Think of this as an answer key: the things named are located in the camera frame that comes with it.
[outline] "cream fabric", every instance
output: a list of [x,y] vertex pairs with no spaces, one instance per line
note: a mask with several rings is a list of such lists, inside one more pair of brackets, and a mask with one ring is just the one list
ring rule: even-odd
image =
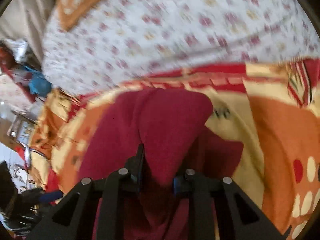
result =
[[40,186],[45,189],[48,182],[50,163],[38,153],[31,152],[32,166],[39,172]]
[[25,38],[41,62],[42,36],[54,0],[12,0],[0,17],[0,39]]

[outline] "bed sheet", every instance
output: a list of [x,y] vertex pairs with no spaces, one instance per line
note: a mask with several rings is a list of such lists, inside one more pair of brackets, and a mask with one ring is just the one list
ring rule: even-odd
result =
[[319,45],[296,0],[102,0],[69,32],[54,10],[42,68],[53,84],[85,94],[205,62],[317,56]]

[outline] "red stripe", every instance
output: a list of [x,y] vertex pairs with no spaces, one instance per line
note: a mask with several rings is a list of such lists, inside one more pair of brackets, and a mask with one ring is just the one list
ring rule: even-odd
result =
[[256,82],[256,83],[285,83],[287,84],[288,81],[284,78],[275,78],[275,77],[254,77],[254,76],[246,76],[244,80]]
[[294,91],[293,87],[290,84],[288,84],[288,90],[293,96],[293,98],[297,101],[298,105],[301,107],[302,102],[300,101],[300,98],[298,97],[298,95],[296,94],[296,92]]
[[[238,92],[238,93],[247,93],[245,86],[243,84],[224,84],[224,85],[214,85],[212,83],[210,84],[204,84],[204,83],[197,83],[197,82],[188,82],[189,86],[193,89],[205,89],[205,88],[213,88],[216,91],[232,91],[232,92]],[[147,86],[144,83],[140,83],[142,89],[148,89],[150,88],[149,86]],[[158,83],[158,82],[151,82],[150,83],[151,86],[153,87],[160,87],[160,85],[164,88],[164,89],[185,89],[185,84],[180,83],[180,86],[172,86],[168,83]]]
[[309,83],[308,83],[308,80],[307,80],[307,77],[306,77],[306,74],[305,74],[304,67],[302,65],[302,61],[298,62],[297,64],[298,64],[298,67],[299,67],[299,70],[300,70],[300,73],[301,73],[301,77],[302,77],[302,80],[303,80],[303,84],[304,84],[304,93],[303,93],[303,97],[302,97],[303,105],[306,106],[306,105],[308,105],[308,95],[310,93]]
[[[244,63],[216,63],[216,64],[206,64],[197,67],[189,68],[188,75],[194,73],[224,73],[224,74],[246,74],[246,65]],[[174,70],[170,72],[160,72],[152,74],[148,77],[181,77],[183,75],[183,70]]]
[[306,59],[303,63],[308,73],[311,87],[317,87],[320,80],[320,59]]

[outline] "maroon cloth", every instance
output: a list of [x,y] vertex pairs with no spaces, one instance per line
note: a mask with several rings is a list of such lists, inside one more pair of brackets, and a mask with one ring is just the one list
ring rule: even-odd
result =
[[148,168],[140,198],[125,205],[126,240],[187,239],[188,200],[179,201],[172,194],[181,166],[208,177],[233,174],[243,144],[225,141],[206,128],[212,113],[206,95],[180,89],[126,92],[108,108],[84,156],[79,179],[107,177],[144,144]]
[[[48,174],[48,181],[47,185],[45,185],[45,191],[47,193],[54,192],[56,190],[59,190],[59,178],[57,174],[53,171],[52,168],[49,169],[49,174]],[[56,205],[55,201],[51,201],[50,204],[52,206]]]

